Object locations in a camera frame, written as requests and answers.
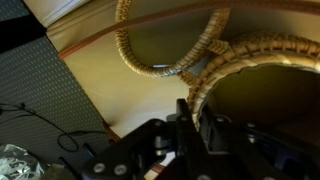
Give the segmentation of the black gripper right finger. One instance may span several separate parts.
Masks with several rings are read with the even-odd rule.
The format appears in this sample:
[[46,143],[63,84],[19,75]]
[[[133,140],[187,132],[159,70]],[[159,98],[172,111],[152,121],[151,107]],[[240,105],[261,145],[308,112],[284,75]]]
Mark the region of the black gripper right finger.
[[290,180],[262,156],[245,128],[233,124],[223,115],[214,114],[208,106],[201,110],[200,132],[218,163],[222,180]]

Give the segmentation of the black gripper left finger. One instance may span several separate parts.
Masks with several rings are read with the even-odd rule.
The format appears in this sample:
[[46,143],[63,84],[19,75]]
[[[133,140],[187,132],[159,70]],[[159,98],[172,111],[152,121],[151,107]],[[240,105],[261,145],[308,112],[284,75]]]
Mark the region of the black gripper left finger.
[[176,101],[176,113],[169,115],[167,122],[174,132],[176,158],[173,163],[178,180],[214,180],[210,156],[184,99]]

